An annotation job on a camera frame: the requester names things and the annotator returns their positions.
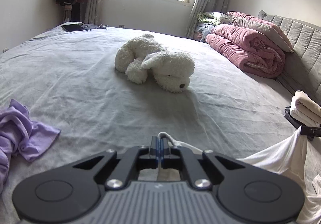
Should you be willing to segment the grey padded headboard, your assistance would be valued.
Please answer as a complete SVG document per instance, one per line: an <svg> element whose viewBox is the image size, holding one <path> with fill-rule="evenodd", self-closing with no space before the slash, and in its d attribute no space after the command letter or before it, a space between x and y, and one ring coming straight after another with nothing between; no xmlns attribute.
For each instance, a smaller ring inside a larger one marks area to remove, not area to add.
<svg viewBox="0 0 321 224"><path fill-rule="evenodd" d="M258 18L276 24L291 42L293 53L286 55L283 72L277 81L289 92L305 92L320 103L320 27L261 10Z"/></svg>

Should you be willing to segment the purple garment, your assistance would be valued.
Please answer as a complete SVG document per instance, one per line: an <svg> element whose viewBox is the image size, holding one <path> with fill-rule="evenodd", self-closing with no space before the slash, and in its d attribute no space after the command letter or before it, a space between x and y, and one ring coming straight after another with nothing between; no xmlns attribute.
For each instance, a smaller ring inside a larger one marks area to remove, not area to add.
<svg viewBox="0 0 321 224"><path fill-rule="evenodd" d="M52 146L61 130L29 117L29 110L12 99L1 110L1 190L7 180L11 157L20 155L33 162Z"/></svg>

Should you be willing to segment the floral bedding pile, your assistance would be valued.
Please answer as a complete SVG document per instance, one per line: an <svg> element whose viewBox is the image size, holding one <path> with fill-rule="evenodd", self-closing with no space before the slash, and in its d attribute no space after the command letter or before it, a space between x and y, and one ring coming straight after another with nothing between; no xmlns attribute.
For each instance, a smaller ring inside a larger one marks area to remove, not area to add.
<svg viewBox="0 0 321 224"><path fill-rule="evenodd" d="M206 42L203 33L211 30L219 24L232 24L228 15L221 12L201 12L197 16L196 28L193 39L199 42Z"/></svg>

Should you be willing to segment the grey bed sheet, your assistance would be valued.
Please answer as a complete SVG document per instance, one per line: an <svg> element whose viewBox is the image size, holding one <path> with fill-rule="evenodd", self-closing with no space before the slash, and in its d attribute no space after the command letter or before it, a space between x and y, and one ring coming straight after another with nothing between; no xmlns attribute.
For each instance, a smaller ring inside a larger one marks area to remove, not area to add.
<svg viewBox="0 0 321 224"><path fill-rule="evenodd" d="M137 85L114 66L130 29L67 33L57 27L1 55L1 106L12 99L32 119L61 129L32 163L14 157L1 194L1 223L19 218L12 192L25 178L107 149L124 152L167 132L200 149L245 158L290 137L283 111L292 94L277 80L243 73L208 44L155 34L163 46L189 53L195 71L182 93L153 78Z"/></svg>

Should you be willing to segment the pink folded quilt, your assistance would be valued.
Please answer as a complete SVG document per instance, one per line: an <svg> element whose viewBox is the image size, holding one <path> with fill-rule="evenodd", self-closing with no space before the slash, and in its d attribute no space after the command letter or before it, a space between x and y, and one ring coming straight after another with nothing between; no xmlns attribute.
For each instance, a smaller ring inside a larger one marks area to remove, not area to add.
<svg viewBox="0 0 321 224"><path fill-rule="evenodd" d="M284 52L259 31L219 24L204 38L214 50L243 72L276 78L283 71Z"/></svg>

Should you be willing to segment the beige garment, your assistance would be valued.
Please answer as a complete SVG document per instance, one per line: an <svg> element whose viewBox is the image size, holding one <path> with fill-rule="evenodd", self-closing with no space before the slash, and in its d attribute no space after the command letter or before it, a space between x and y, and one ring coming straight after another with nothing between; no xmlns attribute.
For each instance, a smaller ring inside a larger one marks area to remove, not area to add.
<svg viewBox="0 0 321 224"><path fill-rule="evenodd" d="M296 91L292 97L290 115L308 127L320 128L320 106L303 91Z"/></svg>

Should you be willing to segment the pink grey pillow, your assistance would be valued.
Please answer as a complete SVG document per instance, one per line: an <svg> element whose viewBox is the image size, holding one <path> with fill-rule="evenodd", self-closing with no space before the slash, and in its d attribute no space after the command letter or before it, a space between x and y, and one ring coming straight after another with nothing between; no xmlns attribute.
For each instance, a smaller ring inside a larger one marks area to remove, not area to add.
<svg viewBox="0 0 321 224"><path fill-rule="evenodd" d="M241 12L227 12L226 14L233 25L259 31L284 52L294 52L288 37L274 23Z"/></svg>

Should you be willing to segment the white garment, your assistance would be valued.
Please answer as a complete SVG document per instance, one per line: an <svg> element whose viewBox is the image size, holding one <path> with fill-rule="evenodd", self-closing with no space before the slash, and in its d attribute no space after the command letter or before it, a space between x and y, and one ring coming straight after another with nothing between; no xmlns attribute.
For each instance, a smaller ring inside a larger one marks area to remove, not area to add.
<svg viewBox="0 0 321 224"><path fill-rule="evenodd" d="M305 203L297 223L320 223L320 174L307 178L308 171L320 165L320 156L316 156L307 137L300 135L299 130L271 147L237 159L237 162L257 166L298 183L305 193Z"/></svg>

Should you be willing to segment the white plush dog toy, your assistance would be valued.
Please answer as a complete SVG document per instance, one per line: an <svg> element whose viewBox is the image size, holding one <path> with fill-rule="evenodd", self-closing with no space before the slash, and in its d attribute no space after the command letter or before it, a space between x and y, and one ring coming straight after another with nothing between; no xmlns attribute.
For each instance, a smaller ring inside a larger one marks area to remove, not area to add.
<svg viewBox="0 0 321 224"><path fill-rule="evenodd" d="M152 34L124 43L116 53L114 64L129 81L143 84L151 74L162 89L172 93L181 93L189 86L195 69L189 54L167 50Z"/></svg>

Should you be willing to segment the black tablet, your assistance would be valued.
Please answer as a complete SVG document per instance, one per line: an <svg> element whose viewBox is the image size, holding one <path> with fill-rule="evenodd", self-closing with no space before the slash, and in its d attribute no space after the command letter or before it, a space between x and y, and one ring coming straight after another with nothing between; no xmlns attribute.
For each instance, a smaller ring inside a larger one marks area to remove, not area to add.
<svg viewBox="0 0 321 224"><path fill-rule="evenodd" d="M62 25L61 28L66 31L67 33L74 32L74 31L84 31L85 28L79 24L67 24Z"/></svg>

